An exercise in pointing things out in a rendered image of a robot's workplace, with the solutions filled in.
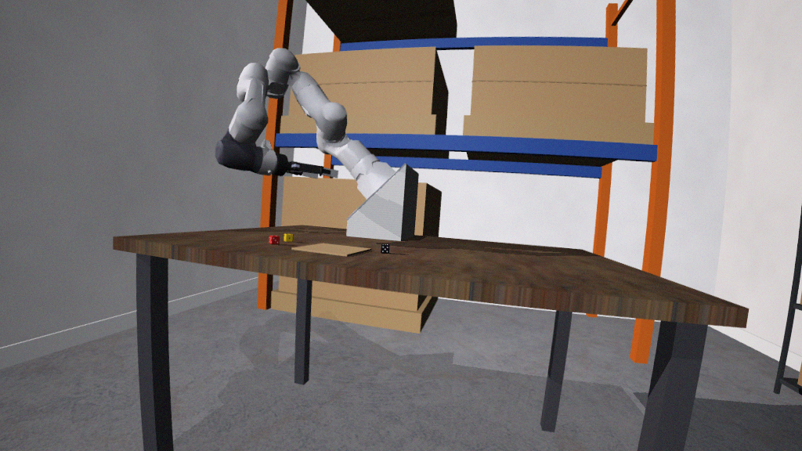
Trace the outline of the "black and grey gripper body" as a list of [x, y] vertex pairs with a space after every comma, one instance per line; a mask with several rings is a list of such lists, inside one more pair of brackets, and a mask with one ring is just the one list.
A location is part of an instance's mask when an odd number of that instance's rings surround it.
[[287, 160], [287, 156], [286, 155], [283, 155], [283, 154], [280, 154], [280, 153], [276, 153], [276, 157], [277, 157], [276, 169], [272, 173], [272, 175], [283, 176], [286, 173], [286, 171], [290, 171], [290, 170], [299, 171], [299, 170], [294, 170], [294, 168], [291, 167], [291, 165], [294, 164], [294, 163], [289, 163], [288, 160]]

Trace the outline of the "tan flat mat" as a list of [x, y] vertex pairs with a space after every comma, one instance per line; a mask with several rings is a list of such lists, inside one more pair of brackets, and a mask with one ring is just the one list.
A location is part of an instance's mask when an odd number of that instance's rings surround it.
[[313, 244], [301, 247], [292, 247], [291, 250], [309, 251], [321, 254], [333, 254], [347, 257], [350, 255], [371, 251], [372, 249], [364, 247], [350, 247], [337, 244]]

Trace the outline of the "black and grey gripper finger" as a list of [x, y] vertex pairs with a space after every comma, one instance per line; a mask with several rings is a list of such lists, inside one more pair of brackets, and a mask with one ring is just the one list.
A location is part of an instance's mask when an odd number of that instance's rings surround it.
[[[286, 173], [291, 173], [291, 172], [290, 171], [286, 171]], [[306, 176], [306, 178], [318, 179], [318, 174], [313, 174], [313, 173], [308, 173], [308, 172], [302, 172], [302, 173], [295, 172], [295, 173], [291, 173], [291, 174]]]
[[320, 174], [320, 176], [321, 175], [329, 176], [329, 178], [337, 178], [338, 177], [338, 170], [334, 170], [334, 169], [330, 169], [330, 168], [324, 168], [323, 166], [318, 166], [318, 165], [313, 165], [313, 164], [298, 163], [297, 161], [292, 161], [291, 163], [294, 163], [294, 164], [291, 165], [291, 167], [294, 168], [294, 170], [299, 170], [299, 171], [290, 170], [291, 173], [295, 173], [295, 172], [297, 172], [297, 173], [302, 173], [302, 172], [314, 173], [315, 172], [315, 174]]

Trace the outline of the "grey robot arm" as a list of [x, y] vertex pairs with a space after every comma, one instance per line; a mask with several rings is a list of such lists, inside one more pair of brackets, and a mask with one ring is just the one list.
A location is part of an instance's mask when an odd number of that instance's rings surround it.
[[298, 60], [286, 48], [275, 48], [266, 68], [249, 63], [243, 69], [237, 84], [237, 97], [242, 104], [216, 144], [216, 160], [225, 167], [260, 175], [275, 171], [277, 157], [270, 141], [264, 139], [261, 147], [255, 142], [268, 124], [266, 97], [280, 99], [290, 85], [305, 115], [316, 122], [319, 150], [339, 159], [357, 181], [357, 189], [369, 198], [395, 171], [387, 163], [379, 162], [359, 140], [352, 141], [345, 134], [346, 109], [332, 103], [318, 82], [300, 70]]

